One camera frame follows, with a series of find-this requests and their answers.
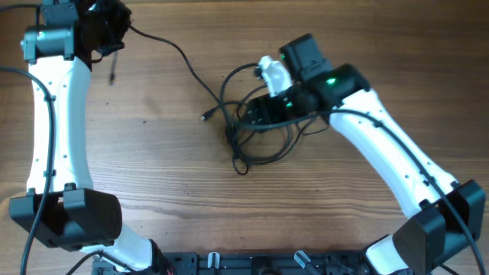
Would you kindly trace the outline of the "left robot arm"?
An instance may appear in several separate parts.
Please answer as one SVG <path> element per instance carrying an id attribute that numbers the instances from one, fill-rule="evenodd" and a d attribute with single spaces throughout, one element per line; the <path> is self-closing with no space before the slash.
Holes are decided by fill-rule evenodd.
<path id="1" fill-rule="evenodd" d="M 112 194 L 93 188 L 86 157 L 86 96 L 94 60 L 124 47 L 131 11 L 119 1 L 44 1 L 21 41 L 34 92 L 34 151 L 26 193 L 9 215 L 27 245 L 98 256 L 118 272 L 173 274 L 154 241 L 122 221 Z"/>

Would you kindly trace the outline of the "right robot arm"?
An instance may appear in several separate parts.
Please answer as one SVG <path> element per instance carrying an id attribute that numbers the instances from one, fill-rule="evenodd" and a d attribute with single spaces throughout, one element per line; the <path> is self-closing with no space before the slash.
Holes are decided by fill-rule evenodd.
<path id="1" fill-rule="evenodd" d="M 475 248 L 484 190 L 474 180 L 460 183 L 429 158 L 354 66 L 332 66 L 305 34 L 282 46 L 279 60 L 262 57 L 255 74 L 268 93 L 250 101 L 246 128 L 268 131 L 319 116 L 352 143 L 398 201 L 406 222 L 366 250 L 377 273 L 427 274 Z"/>

